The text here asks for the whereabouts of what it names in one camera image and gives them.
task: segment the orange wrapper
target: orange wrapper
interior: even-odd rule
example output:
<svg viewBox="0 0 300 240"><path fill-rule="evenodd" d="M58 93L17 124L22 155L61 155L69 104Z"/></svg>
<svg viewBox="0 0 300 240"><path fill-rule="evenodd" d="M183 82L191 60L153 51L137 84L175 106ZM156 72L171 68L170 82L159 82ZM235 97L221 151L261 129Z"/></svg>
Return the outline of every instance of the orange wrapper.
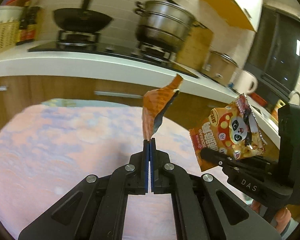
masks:
<svg viewBox="0 0 300 240"><path fill-rule="evenodd" d="M201 158L203 148L210 148L236 160L264 153L257 121L243 94L224 108L212 109L202 126L189 132L201 171L216 166Z"/></svg>
<svg viewBox="0 0 300 240"><path fill-rule="evenodd" d="M163 88L148 91L143 96L142 130L143 138L150 141L162 124L162 117L179 93L183 78L176 75L172 82Z"/></svg>

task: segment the white countertop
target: white countertop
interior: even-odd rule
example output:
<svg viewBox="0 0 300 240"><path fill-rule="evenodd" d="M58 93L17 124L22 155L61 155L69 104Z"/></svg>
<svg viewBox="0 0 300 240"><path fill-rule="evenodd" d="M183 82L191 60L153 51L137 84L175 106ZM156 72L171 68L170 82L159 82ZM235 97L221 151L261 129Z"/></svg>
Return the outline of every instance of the white countertop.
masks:
<svg viewBox="0 0 300 240"><path fill-rule="evenodd" d="M29 48L49 41L36 41L0 53L0 77L23 75L71 76L163 87L176 75L173 70L124 58L78 52L27 52ZM199 97L230 103L238 97L231 89L199 75L180 74L184 81L180 91ZM271 126L267 111L248 97L259 127L280 148L277 127Z"/></svg>

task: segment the blue gripper pad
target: blue gripper pad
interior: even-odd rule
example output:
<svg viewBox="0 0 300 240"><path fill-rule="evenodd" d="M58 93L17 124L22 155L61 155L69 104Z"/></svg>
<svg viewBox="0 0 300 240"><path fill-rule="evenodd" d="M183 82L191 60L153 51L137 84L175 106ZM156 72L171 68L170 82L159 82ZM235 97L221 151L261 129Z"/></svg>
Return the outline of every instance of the blue gripper pad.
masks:
<svg viewBox="0 0 300 240"><path fill-rule="evenodd" d="M144 156L144 160L146 160L144 162L144 171L145 171L145 192L148 193L148 185L149 185L149 160L150 160L150 145L149 143L146 141L144 142L144 147L143 147L143 156Z"/></svg>
<svg viewBox="0 0 300 240"><path fill-rule="evenodd" d="M148 152L149 152L149 161L150 161L150 179L151 179L151 192L154 192L154 160L153 160L153 154L151 151L151 142L148 143Z"/></svg>

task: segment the black stovetop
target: black stovetop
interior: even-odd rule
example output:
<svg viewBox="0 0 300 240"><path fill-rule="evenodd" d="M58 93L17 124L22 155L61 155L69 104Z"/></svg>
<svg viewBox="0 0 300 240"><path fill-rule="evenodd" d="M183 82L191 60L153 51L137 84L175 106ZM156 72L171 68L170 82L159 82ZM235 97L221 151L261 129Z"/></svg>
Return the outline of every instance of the black stovetop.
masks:
<svg viewBox="0 0 300 240"><path fill-rule="evenodd" d="M90 53L90 54L98 54L98 55L126 58L126 59L130 59L130 60L135 60L135 61L144 62L144 63L148 63L151 65L163 67L166 69L176 71L178 73L182 73L182 74L194 77L194 78L198 78L196 75L194 75L190 72L187 72L187 70L181 71L178 69L174 69L173 63L167 64L167 63L159 62L157 60L152 60L143 55L135 55L135 54L133 54L134 49L117 46L117 45L110 45L110 44L106 44L106 43L98 43L97 46L94 48L93 46L88 46L88 47L64 46L64 45L58 45L56 41L51 41L49 43L45 43L45 44L33 47L31 49L28 49L28 52L38 52L38 51L81 52L81 53Z"/></svg>

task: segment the orange object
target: orange object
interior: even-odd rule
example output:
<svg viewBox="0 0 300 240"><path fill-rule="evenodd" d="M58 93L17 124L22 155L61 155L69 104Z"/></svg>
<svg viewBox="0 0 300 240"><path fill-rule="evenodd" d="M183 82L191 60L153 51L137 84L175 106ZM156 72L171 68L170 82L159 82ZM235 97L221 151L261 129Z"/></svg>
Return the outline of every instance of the orange object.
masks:
<svg viewBox="0 0 300 240"><path fill-rule="evenodd" d="M253 200L250 208L259 214L260 206L261 204L259 202ZM274 218L277 222L275 229L277 229L279 233L282 233L291 219L291 213L287 208L282 208L275 214Z"/></svg>
<svg viewBox="0 0 300 240"><path fill-rule="evenodd" d="M212 109L202 126L189 132L201 171L216 166L201 158L200 152L204 148L236 160L264 153L261 133L243 94L224 108Z"/></svg>
<svg viewBox="0 0 300 240"><path fill-rule="evenodd" d="M163 114L178 95L182 81L183 78L177 74L168 86L148 91L143 96L142 130L145 140L150 141L162 124Z"/></svg>
<svg viewBox="0 0 300 240"><path fill-rule="evenodd" d="M255 92L251 93L249 95L249 97L251 97L253 100L255 100L259 105L261 105L262 107L265 107L268 102L265 101L261 96L259 96L258 94L256 94Z"/></svg>
<svg viewBox="0 0 300 240"><path fill-rule="evenodd" d="M9 0L7 1L6 5L23 7L25 6L25 3L28 1L30 0Z"/></svg>
<svg viewBox="0 0 300 240"><path fill-rule="evenodd" d="M274 107L274 109L273 109L273 111L272 111L272 113L271 113L271 116L276 120L276 123L278 123L278 109L280 108L280 107L283 107L283 106L285 106L286 104L282 101L282 100L278 100L278 102L277 102L277 104L275 105L275 107Z"/></svg>

